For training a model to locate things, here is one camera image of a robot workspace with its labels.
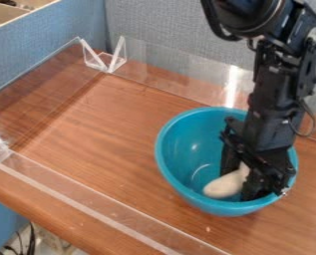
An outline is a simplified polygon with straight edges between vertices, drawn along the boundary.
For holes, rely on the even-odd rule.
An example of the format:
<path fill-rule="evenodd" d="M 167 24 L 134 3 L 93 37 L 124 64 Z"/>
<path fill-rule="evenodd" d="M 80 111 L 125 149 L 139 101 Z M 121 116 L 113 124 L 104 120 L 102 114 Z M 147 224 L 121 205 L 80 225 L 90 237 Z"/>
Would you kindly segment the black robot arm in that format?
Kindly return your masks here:
<path fill-rule="evenodd" d="M 316 86 L 316 12 L 304 0 L 200 0 L 213 34 L 245 40 L 255 52 L 254 83 L 244 120 L 225 119 L 221 172 L 248 168 L 244 201 L 283 195 L 296 175 L 288 149 Z"/>

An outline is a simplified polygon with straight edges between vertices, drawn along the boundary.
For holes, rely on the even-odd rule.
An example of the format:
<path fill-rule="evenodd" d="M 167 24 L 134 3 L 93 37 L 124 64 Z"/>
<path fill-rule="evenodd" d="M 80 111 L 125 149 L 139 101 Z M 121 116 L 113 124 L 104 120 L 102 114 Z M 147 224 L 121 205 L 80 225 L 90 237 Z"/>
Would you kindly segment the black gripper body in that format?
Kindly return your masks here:
<path fill-rule="evenodd" d="M 250 168 L 267 173 L 284 170 L 290 165 L 295 167 L 290 149 L 295 141 L 291 125 L 298 117 L 298 110 L 276 107 L 274 110 L 250 109 L 243 119 L 235 115 L 224 118 L 220 139 L 244 145 L 243 158 Z"/>

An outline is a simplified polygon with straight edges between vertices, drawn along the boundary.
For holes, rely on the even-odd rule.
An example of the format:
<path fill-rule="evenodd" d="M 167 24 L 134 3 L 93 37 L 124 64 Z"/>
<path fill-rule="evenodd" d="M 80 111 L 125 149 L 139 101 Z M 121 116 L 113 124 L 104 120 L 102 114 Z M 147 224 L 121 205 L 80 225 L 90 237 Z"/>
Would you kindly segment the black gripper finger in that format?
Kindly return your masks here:
<path fill-rule="evenodd" d="M 224 143 L 220 162 L 221 175 L 227 175 L 248 166 L 243 158 L 244 153 L 245 149 L 243 144 L 233 144 L 228 141 Z"/>
<path fill-rule="evenodd" d="M 262 172 L 258 168 L 240 166 L 243 171 L 241 201 L 252 201 L 271 193 L 283 196 L 291 189 L 291 181 L 296 176 L 296 168 L 290 165 L 284 170 Z"/>

